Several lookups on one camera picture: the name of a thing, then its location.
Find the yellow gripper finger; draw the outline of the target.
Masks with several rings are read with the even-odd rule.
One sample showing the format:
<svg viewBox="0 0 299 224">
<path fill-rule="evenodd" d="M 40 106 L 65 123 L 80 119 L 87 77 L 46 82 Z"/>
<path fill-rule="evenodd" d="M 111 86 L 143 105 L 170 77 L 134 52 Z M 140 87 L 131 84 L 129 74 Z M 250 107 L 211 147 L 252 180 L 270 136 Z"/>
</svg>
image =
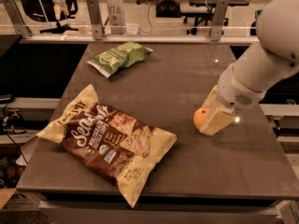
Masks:
<svg viewBox="0 0 299 224">
<path fill-rule="evenodd" d="M 214 86 L 203 103 L 203 107 L 212 107 L 218 104 L 217 100 L 217 86 Z"/>
<path fill-rule="evenodd" d="M 203 107 L 199 114 L 203 121 L 199 131 L 205 135 L 213 135 L 235 121 L 232 113 L 220 108 Z"/>
</svg>

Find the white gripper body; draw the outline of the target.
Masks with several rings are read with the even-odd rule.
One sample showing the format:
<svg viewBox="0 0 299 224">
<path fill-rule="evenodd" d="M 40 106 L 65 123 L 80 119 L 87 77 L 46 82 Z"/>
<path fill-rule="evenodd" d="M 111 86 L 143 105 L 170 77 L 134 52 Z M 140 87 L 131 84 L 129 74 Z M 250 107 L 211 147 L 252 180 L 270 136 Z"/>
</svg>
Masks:
<svg viewBox="0 0 299 224">
<path fill-rule="evenodd" d="M 238 79 L 232 63 L 221 74 L 217 83 L 217 99 L 228 108 L 251 109 L 264 96 L 264 91 L 252 91 Z"/>
</svg>

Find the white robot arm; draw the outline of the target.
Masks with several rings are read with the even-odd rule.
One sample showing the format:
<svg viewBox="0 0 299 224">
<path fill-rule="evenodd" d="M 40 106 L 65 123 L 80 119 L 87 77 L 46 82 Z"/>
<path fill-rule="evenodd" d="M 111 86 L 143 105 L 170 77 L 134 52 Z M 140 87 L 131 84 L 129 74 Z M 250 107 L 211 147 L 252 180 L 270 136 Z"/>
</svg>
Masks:
<svg viewBox="0 0 299 224">
<path fill-rule="evenodd" d="M 221 74 L 193 115 L 200 133 L 213 135 L 235 112 L 258 104 L 267 91 L 299 71 L 299 0 L 273 0 L 256 21 L 258 40 Z"/>
</svg>

